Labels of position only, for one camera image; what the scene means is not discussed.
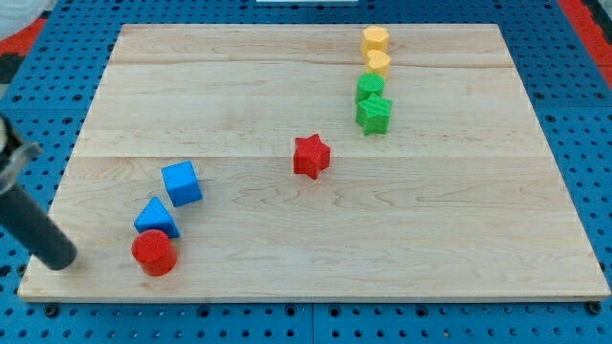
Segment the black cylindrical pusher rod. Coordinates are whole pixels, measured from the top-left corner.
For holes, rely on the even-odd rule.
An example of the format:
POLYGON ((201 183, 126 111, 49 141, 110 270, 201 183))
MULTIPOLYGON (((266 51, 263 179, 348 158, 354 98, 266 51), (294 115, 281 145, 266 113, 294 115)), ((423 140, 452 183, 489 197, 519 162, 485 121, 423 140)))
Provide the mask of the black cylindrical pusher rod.
POLYGON ((18 183, 1 194, 1 226, 48 269, 66 269, 77 258, 73 242, 18 183))

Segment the silver rod mount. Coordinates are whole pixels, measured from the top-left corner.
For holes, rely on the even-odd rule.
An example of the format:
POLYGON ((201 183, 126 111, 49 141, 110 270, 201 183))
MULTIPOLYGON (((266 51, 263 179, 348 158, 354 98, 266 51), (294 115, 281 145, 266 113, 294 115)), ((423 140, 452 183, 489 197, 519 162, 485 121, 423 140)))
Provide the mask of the silver rod mount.
POLYGON ((15 184, 18 175, 42 153, 35 141, 25 141, 10 121, 1 116, 1 193, 5 194, 15 184))

